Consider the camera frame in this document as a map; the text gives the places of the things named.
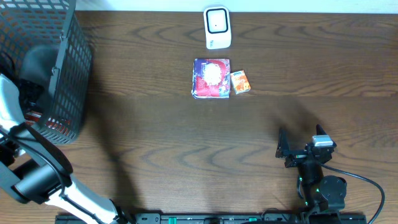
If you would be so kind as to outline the orange tissue pack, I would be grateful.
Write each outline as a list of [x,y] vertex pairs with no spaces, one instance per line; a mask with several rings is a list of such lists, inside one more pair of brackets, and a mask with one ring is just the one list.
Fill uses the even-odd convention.
[[241,94],[251,90],[248,78],[244,70],[233,72],[231,75],[231,83],[235,94]]

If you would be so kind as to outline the pink purple snack bag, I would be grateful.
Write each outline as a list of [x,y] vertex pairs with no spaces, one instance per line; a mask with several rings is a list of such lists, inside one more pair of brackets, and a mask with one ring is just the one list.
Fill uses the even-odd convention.
[[193,62],[192,96],[195,99],[229,98],[230,71],[229,59],[196,58]]

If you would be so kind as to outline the red brown snack packet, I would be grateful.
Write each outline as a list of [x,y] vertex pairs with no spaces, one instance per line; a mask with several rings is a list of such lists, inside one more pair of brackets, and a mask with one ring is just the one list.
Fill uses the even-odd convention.
[[[38,123],[40,121],[41,117],[42,117],[42,113],[39,113],[36,111],[29,111],[24,114],[24,118],[29,125]],[[51,129],[56,129],[56,130],[64,129],[63,124],[53,118],[49,118],[45,122],[45,125]]]

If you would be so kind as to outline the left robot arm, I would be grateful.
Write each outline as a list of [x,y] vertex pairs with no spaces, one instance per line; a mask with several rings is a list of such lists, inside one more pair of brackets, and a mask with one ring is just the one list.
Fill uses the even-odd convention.
[[1,188],[20,203],[58,207],[85,223],[135,223],[81,183],[63,152],[39,130],[51,102],[42,85],[1,74]]

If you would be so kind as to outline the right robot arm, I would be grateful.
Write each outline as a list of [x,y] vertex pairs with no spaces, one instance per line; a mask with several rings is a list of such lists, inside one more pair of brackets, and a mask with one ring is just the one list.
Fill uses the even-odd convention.
[[323,174],[322,166],[332,159],[336,143],[323,128],[316,125],[317,134],[301,150],[291,150],[287,134],[279,129],[276,158],[284,158],[286,168],[298,169],[298,194],[306,207],[296,215],[297,223],[340,223],[338,212],[345,207],[345,179]]

